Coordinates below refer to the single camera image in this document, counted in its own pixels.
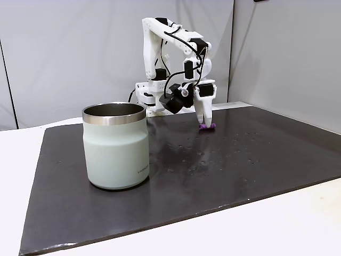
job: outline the insulated tumbler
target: insulated tumbler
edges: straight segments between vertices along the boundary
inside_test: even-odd
[[[90,182],[104,189],[141,183],[149,174],[145,108],[113,102],[83,109],[83,141]]]

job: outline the cup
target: cup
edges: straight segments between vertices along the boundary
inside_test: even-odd
[[[104,189],[124,189],[149,174],[145,108],[113,102],[83,109],[83,142],[89,181]]]

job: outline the small purple block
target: small purple block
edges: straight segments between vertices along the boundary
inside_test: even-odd
[[[214,129],[214,128],[216,128],[216,124],[215,123],[211,123],[210,127],[207,127],[206,124],[199,124],[199,129],[200,130]]]

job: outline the white table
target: white table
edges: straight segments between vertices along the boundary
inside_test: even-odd
[[[245,106],[249,105],[234,102],[216,105],[214,109]],[[0,132],[0,255],[18,255],[45,129],[81,122],[81,118],[73,118]],[[338,179],[49,255],[341,255],[340,238]]]

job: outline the robotic arm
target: robotic arm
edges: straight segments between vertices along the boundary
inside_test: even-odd
[[[165,109],[173,114],[194,105],[200,128],[212,124],[212,100],[216,97],[215,81],[206,79],[212,63],[209,42],[197,32],[189,32],[166,18],[142,20],[144,34],[144,66],[148,82],[136,83],[136,96],[147,106],[148,116],[162,115]],[[165,45],[174,44],[185,55],[184,70],[171,74]],[[174,75],[183,74],[184,83],[167,85]]]

